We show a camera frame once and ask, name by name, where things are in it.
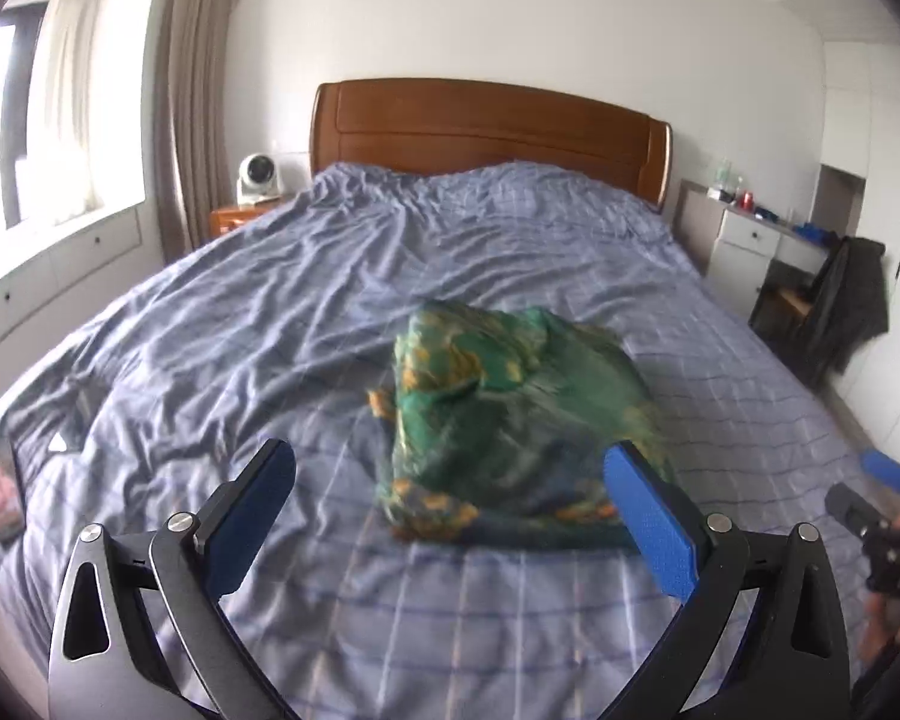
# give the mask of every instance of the blue bedding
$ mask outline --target blue bedding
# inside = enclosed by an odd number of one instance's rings
[[[298,484],[221,605],[302,717],[596,717],[677,608],[640,557],[408,545],[375,508],[365,393],[428,298],[612,328],[705,512],[754,530],[820,527],[852,646],[866,565],[823,495],[858,479],[858,460],[813,395],[713,302],[660,218],[556,167],[421,178],[336,165],[117,300],[2,399],[28,523],[0,544],[0,605],[39,664],[86,523],[156,528],[280,437]],[[750,603],[694,700],[730,664]],[[199,697],[165,614],[156,628]]]

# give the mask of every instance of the white electric device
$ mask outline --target white electric device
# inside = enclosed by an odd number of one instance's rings
[[[266,154],[250,154],[240,162],[237,174],[237,204],[256,205],[283,196],[283,181],[274,158]]]

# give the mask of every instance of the folded clothing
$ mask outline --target folded clothing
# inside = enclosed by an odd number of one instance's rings
[[[614,333],[543,309],[429,302],[394,345],[377,497],[401,538],[504,548],[631,545],[602,481],[630,440],[673,480],[650,391]]]

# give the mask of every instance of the white curtain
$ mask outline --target white curtain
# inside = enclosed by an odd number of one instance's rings
[[[89,163],[93,34],[101,0],[50,0],[34,55],[21,217],[60,223],[95,207]]]
[[[170,0],[154,106],[157,210],[171,262],[210,238],[210,212],[232,202],[223,147],[223,63],[232,0]]]

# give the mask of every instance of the blue gripper pad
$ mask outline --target blue gripper pad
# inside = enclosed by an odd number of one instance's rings
[[[696,546],[647,478],[650,466],[641,458],[641,469],[629,452],[619,443],[607,450],[604,484],[660,589],[685,604],[700,579]]]
[[[218,600],[233,592],[247,576],[250,564],[263,546],[266,534],[293,490],[296,459],[285,442],[275,447],[244,488],[230,511],[209,539],[204,555],[203,588],[207,596]],[[231,485],[239,485],[242,475],[252,472],[247,465]]]
[[[900,463],[876,449],[866,450],[862,462],[866,473],[900,493]]]

